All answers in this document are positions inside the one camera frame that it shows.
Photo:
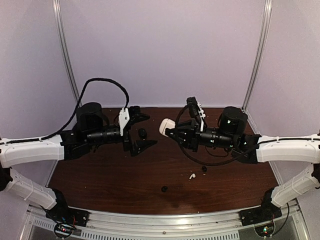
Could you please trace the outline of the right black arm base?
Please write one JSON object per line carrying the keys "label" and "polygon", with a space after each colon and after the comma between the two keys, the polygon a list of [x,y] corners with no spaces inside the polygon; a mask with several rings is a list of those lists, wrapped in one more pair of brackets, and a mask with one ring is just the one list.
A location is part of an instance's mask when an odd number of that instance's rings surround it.
{"label": "right black arm base", "polygon": [[272,191],[274,189],[274,187],[270,188],[264,193],[260,206],[241,210],[239,212],[242,226],[255,225],[282,216],[281,208],[271,203]]}

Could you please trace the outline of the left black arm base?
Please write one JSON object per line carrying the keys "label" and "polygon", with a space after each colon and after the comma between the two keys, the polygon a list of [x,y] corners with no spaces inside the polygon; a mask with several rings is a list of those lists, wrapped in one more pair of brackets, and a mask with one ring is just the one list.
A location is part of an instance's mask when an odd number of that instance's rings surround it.
{"label": "left black arm base", "polygon": [[53,190],[55,194],[55,205],[51,209],[44,208],[46,217],[55,222],[86,227],[89,218],[89,212],[86,210],[69,207],[66,198],[61,191],[54,188],[51,190]]}

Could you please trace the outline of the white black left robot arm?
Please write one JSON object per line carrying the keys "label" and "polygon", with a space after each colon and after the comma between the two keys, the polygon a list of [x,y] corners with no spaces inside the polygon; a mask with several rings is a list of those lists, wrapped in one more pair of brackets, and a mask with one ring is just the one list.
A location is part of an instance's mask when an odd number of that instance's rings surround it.
{"label": "white black left robot arm", "polygon": [[72,211],[59,190],[41,186],[12,167],[40,161],[75,160],[99,146],[118,143],[135,157],[157,143],[155,140],[133,142],[131,139],[131,127],[150,119],[139,106],[122,108],[118,118],[118,124],[110,124],[102,106],[89,102],[76,109],[76,123],[71,130],[33,139],[3,138],[0,141],[0,189],[40,205],[61,222],[69,221]]}

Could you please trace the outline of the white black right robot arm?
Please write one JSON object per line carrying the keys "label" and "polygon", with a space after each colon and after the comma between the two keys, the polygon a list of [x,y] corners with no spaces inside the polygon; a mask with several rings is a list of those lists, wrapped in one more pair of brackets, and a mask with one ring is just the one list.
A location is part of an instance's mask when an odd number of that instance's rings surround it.
{"label": "white black right robot arm", "polygon": [[248,116],[239,108],[225,107],[218,118],[217,127],[208,127],[204,110],[193,104],[186,105],[191,119],[164,119],[159,132],[175,140],[182,151],[197,152],[199,146],[221,148],[230,154],[231,162],[258,164],[275,161],[307,162],[308,166],[282,185],[265,192],[261,206],[256,210],[259,220],[268,220],[276,208],[320,187],[320,136],[312,134],[298,137],[245,134]]}

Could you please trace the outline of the white earbud charging case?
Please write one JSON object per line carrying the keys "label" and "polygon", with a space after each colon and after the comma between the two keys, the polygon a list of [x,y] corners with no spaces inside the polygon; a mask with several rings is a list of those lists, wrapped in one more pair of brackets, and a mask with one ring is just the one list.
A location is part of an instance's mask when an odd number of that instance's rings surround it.
{"label": "white earbud charging case", "polygon": [[160,123],[160,126],[159,126],[159,133],[165,137],[168,137],[166,135],[166,129],[174,129],[176,126],[176,123],[175,121],[173,121],[172,119],[169,119],[169,118],[165,118],[162,120],[162,122]]}

